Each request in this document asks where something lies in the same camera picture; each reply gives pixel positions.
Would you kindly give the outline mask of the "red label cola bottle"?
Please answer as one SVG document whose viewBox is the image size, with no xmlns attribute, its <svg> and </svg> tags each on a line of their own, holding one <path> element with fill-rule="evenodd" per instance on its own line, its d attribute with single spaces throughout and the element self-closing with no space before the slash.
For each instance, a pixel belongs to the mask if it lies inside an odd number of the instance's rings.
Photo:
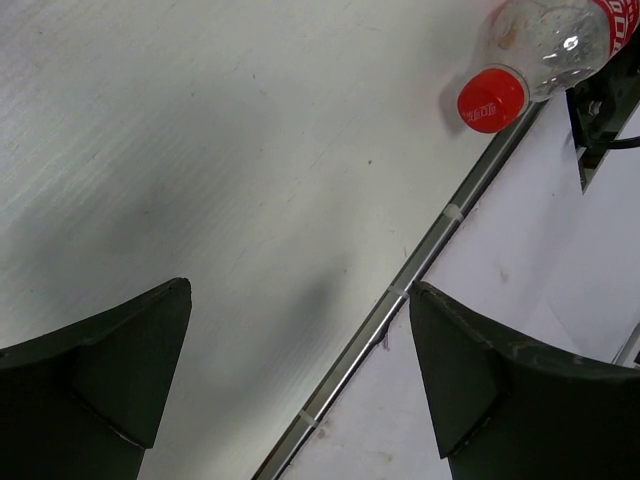
<svg viewBox="0 0 640 480">
<path fill-rule="evenodd" d="M 458 93 L 461 120 L 480 133 L 503 130 L 527 105 L 595 75 L 638 25 L 634 0 L 504 2 L 490 18 L 474 75 Z"/>
</svg>

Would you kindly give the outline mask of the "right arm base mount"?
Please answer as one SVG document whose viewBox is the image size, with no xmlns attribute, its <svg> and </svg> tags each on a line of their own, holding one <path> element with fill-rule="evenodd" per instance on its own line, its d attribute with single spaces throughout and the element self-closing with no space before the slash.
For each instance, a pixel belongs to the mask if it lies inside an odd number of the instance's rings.
<svg viewBox="0 0 640 480">
<path fill-rule="evenodd" d="M 639 34 L 603 69 L 566 93 L 582 189 L 611 151 L 639 151 L 639 136 L 622 133 L 639 109 Z"/>
</svg>

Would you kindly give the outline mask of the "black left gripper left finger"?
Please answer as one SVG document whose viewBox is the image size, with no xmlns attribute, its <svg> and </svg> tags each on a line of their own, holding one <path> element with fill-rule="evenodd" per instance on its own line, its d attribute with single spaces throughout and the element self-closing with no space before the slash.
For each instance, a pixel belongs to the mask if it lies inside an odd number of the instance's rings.
<svg viewBox="0 0 640 480">
<path fill-rule="evenodd" d="M 154 446 L 192 310 L 171 279 L 1 351 L 4 479 L 135 479 Z"/>
</svg>

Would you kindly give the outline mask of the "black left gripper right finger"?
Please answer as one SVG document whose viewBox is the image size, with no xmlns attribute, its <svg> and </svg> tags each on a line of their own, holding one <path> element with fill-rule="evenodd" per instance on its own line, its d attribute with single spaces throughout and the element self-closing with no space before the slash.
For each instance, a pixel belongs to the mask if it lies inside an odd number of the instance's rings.
<svg viewBox="0 0 640 480">
<path fill-rule="evenodd" d="M 410 324 L 441 458 L 455 479 L 635 479 L 639 374 L 556 348 L 434 286 Z"/>
</svg>

